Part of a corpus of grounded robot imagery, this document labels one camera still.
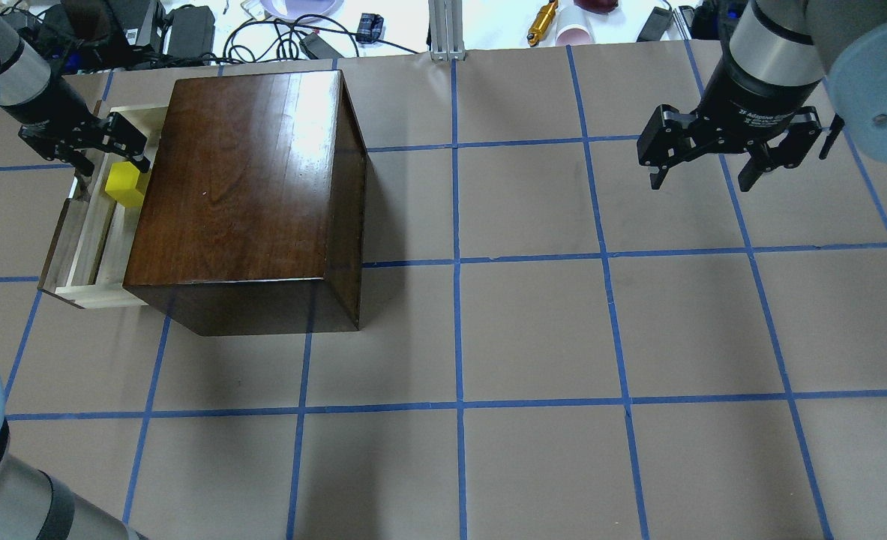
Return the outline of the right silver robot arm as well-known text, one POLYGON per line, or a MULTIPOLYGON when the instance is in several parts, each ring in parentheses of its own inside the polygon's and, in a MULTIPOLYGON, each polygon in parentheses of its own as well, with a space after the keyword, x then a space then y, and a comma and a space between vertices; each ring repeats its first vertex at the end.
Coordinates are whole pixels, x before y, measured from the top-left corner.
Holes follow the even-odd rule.
POLYGON ((751 1, 693 112, 657 106, 637 140, 639 164, 659 189, 670 168, 707 154, 748 155, 738 175, 799 166, 820 117, 807 99, 825 83, 835 110, 820 157, 847 128, 868 157, 887 163, 887 1, 751 1))

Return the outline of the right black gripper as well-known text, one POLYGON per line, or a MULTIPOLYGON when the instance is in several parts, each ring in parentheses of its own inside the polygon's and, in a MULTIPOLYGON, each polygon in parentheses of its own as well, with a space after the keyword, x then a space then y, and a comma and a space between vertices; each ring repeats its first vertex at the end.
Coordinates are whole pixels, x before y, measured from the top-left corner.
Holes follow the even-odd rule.
POLYGON ((816 109, 807 106, 816 82, 775 85, 723 57, 690 113, 663 103, 637 140, 639 164, 650 167, 650 188, 659 191, 670 168, 706 153, 748 153, 739 173, 742 194, 779 167, 799 164, 820 132, 816 109))

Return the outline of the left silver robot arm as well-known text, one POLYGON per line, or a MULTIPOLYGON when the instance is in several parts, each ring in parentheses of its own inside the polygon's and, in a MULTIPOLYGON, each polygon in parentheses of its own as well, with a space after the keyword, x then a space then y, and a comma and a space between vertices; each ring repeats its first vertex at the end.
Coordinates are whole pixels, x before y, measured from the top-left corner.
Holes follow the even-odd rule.
MULTIPOLYGON (((100 118, 52 71, 49 62, 0 17, 0 112, 21 125, 19 137, 45 161, 89 177, 88 149, 117 154, 140 171, 151 166, 146 139, 117 113, 100 118)), ((82 498, 65 483, 9 451, 0 377, 0 539, 139 539, 141 533, 82 498)))

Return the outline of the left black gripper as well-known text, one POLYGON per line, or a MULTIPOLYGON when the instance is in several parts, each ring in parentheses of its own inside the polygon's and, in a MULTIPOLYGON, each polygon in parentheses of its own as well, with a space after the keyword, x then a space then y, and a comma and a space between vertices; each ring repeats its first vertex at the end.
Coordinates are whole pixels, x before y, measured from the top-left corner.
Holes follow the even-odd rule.
POLYGON ((151 171, 146 136, 119 112, 100 118, 65 79, 49 76, 42 90, 21 103, 1 103, 21 123, 19 137, 46 161, 73 161, 77 174, 91 178, 96 165, 86 149, 117 154, 141 173, 151 171))

